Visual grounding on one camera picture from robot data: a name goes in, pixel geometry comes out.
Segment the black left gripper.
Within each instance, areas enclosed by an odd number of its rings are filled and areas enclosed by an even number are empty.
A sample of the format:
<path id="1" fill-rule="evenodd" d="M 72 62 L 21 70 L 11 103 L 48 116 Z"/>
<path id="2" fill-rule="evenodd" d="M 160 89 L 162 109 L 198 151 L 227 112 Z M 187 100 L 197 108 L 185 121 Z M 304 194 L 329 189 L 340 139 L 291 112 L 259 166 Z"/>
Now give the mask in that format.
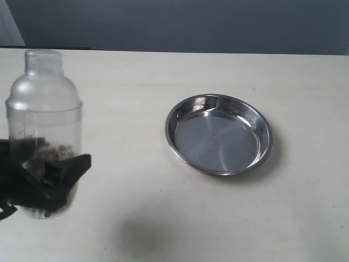
<path id="1" fill-rule="evenodd" d="M 41 182 L 16 163 L 30 160 L 45 145 L 46 139 L 40 137 L 1 140 L 2 215 L 14 214 L 18 206 L 50 212 L 60 209 L 67 204 L 72 188 L 92 166 L 90 154 L 46 161 Z"/>

